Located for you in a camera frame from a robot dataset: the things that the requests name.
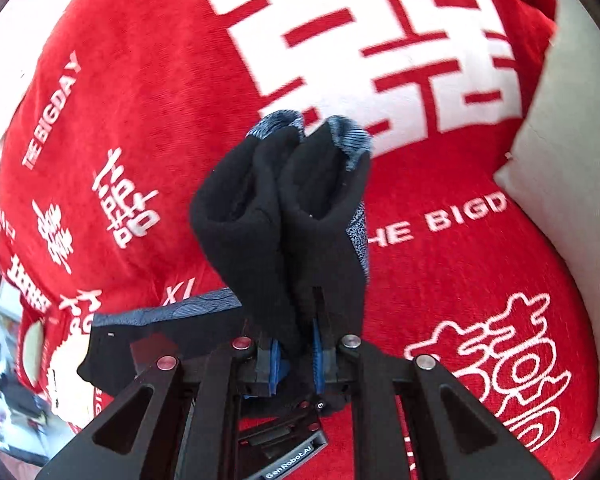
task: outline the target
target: red cushion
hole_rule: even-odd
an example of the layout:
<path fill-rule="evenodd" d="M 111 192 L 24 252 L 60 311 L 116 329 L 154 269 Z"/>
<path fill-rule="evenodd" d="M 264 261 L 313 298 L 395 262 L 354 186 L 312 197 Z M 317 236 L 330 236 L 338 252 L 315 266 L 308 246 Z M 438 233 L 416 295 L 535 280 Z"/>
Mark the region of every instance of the red cushion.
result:
<path fill-rule="evenodd" d="M 187 210 L 261 116 L 295 108 L 314 128 L 340 113 L 374 134 L 364 337 L 436 354 L 558 480 L 574 476 L 595 420 L 588 318 L 492 180 L 542 70 L 550 1 L 72 1 L 0 167 L 0 267 L 24 290 L 22 330 L 45 320 L 38 390 L 73 373 L 58 349 L 80 348 L 94 312 L 222 286 Z M 76 424 L 108 400 L 94 391 L 85 410 L 82 386 L 62 384 Z M 325 425 L 331 446 L 299 478 L 352 478 L 347 413 Z"/>

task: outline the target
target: black sock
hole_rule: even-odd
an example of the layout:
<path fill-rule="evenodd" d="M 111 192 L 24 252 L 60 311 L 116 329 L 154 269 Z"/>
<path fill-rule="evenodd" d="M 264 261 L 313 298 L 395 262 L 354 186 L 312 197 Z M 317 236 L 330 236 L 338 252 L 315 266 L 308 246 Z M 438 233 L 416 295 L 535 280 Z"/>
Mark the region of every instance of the black sock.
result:
<path fill-rule="evenodd" d="M 78 375 L 115 397 L 163 355 L 182 360 L 207 355 L 243 335 L 246 323 L 245 310 L 228 288 L 168 306 L 96 314 Z M 139 356 L 134 347 L 148 338 Z"/>
<path fill-rule="evenodd" d="M 297 112 L 265 117 L 218 163 L 190 208 L 209 263 L 291 357 L 305 344 L 286 285 L 276 181 L 303 135 Z"/>
<path fill-rule="evenodd" d="M 360 335 L 368 279 L 362 197 L 371 139 L 352 121 L 332 117 L 289 158 L 278 187 L 283 250 L 304 333 L 318 310 L 334 336 Z"/>

